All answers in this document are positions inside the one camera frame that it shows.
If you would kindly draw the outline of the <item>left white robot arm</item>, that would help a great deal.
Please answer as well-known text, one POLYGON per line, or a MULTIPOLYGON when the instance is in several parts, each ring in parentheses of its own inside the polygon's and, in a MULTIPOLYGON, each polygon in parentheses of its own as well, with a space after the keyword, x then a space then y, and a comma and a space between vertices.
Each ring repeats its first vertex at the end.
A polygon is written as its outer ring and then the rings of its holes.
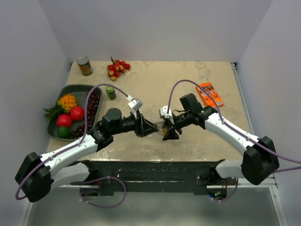
POLYGON ((83 163, 73 165, 73 162, 104 149, 113 142, 114 135, 130 131, 145 137, 157 132, 158 127, 140 112, 123 117, 118 108, 110 108, 94 128, 74 142, 49 153, 26 155, 15 176, 18 183, 15 199, 39 201, 64 181, 94 184, 97 172, 83 163))

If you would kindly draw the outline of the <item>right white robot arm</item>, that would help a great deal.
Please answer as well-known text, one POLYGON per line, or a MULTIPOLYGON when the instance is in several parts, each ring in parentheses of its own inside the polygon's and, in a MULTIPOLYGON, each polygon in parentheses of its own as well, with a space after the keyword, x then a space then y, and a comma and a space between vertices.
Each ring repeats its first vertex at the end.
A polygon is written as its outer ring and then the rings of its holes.
POLYGON ((220 160, 211 166, 202 176, 207 182, 220 185, 226 178, 234 177, 259 185, 279 168, 275 146, 269 137, 259 138, 242 130, 220 117, 215 108, 202 107, 192 93, 181 97, 180 102, 184 108, 180 115, 174 115, 167 106, 159 110, 166 129, 164 141, 179 139, 182 128, 196 125, 219 136, 242 155, 240 161, 220 160))

